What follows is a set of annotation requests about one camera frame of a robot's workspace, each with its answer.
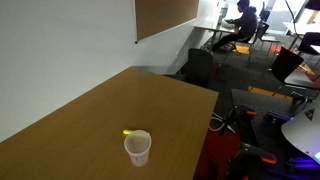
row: chair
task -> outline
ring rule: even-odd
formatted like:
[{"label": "chair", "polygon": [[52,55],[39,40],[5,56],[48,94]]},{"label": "chair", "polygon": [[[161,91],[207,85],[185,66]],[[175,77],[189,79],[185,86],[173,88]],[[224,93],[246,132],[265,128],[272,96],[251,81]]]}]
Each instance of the chair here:
[{"label": "chair", "polygon": [[256,47],[259,45],[260,42],[262,42],[261,49],[262,49],[262,47],[263,47],[263,43],[265,43],[265,42],[270,43],[269,50],[268,50],[268,54],[267,54],[267,56],[269,56],[269,53],[270,53],[272,44],[275,43],[275,44],[276,44],[276,48],[277,48],[277,47],[278,47],[278,44],[281,43],[281,42],[280,42],[276,37],[274,37],[274,36],[265,36],[264,34],[265,34],[266,31],[269,29],[269,25],[268,25],[267,23],[264,23],[264,22],[262,22],[261,25],[262,25],[262,28],[263,28],[264,30],[262,30],[260,33],[257,32],[257,34],[256,34],[257,39],[260,40],[260,41],[257,43]]},{"label": "chair", "polygon": [[[254,35],[250,40],[235,41],[235,42],[233,42],[233,43],[228,44],[228,46],[231,46],[232,49],[235,49],[236,51],[237,51],[236,43],[241,43],[241,44],[244,44],[244,45],[249,46],[249,49],[248,49],[248,52],[249,52],[248,63],[250,63],[251,50],[253,50],[252,47],[254,47],[254,43],[257,41],[257,38],[258,38],[256,34],[257,34],[257,33],[262,33],[261,31],[263,31],[263,30],[264,30],[263,27],[259,26],[259,27],[257,28],[257,31],[256,31],[255,35]],[[226,59],[228,58],[228,56],[230,55],[231,52],[232,52],[232,51],[229,51],[229,52],[227,53],[227,55],[225,56],[225,58],[224,58],[223,61],[222,61],[222,64],[225,63]]]},{"label": "chair", "polygon": [[213,67],[213,56],[202,49],[188,50],[188,61],[183,67],[183,74],[164,75],[206,88]]},{"label": "chair", "polygon": [[316,50],[314,50],[311,47],[311,45],[318,45],[318,46],[320,45],[320,33],[307,32],[304,35],[300,45],[297,47],[297,50],[299,51],[298,55],[308,54],[308,55],[311,55],[312,57],[320,55],[320,53],[318,53]]},{"label": "chair", "polygon": [[[317,91],[320,90],[320,86],[315,84],[304,71],[296,70],[302,62],[303,58],[301,56],[298,56],[297,54],[282,47],[279,55],[271,65],[271,69],[268,69],[266,72],[271,71],[272,75],[282,83],[278,90],[282,86]],[[253,83],[249,91],[255,87],[257,82],[260,81],[264,75],[265,73],[263,73],[258,80]],[[303,99],[304,105],[306,105],[307,102],[313,101],[313,98],[306,97],[295,92],[292,94],[296,96],[296,100]]]}]

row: bulletin board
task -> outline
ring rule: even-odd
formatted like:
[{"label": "bulletin board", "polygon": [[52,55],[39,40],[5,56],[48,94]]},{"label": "bulletin board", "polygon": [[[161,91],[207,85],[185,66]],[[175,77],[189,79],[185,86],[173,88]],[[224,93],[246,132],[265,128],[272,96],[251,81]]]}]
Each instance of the bulletin board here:
[{"label": "bulletin board", "polygon": [[135,0],[137,41],[197,17],[199,0]]}]

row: plastic cup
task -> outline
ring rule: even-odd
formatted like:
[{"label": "plastic cup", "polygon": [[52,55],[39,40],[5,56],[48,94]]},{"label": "plastic cup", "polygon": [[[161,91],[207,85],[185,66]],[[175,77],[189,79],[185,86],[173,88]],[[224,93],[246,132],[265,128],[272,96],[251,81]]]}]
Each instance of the plastic cup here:
[{"label": "plastic cup", "polygon": [[151,136],[143,130],[132,131],[124,140],[124,148],[128,152],[134,166],[141,167],[148,162]]}]

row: wall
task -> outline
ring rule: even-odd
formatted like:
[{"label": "wall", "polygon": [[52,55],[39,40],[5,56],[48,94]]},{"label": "wall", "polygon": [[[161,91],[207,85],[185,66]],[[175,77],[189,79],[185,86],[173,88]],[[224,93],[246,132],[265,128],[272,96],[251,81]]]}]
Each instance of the wall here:
[{"label": "wall", "polygon": [[134,44],[133,1],[1,0],[0,141],[129,66],[175,72],[215,7],[200,0],[198,20]]}]

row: person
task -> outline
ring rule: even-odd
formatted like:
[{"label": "person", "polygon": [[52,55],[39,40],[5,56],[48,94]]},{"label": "person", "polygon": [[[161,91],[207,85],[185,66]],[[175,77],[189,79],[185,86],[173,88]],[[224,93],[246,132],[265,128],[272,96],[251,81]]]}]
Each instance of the person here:
[{"label": "person", "polygon": [[234,24],[235,27],[239,27],[239,32],[221,38],[220,41],[212,45],[212,52],[231,41],[248,42],[254,35],[258,25],[257,9],[255,7],[249,7],[249,0],[240,0],[237,5],[238,11],[243,13],[242,16],[239,19],[225,21],[229,24]]}]

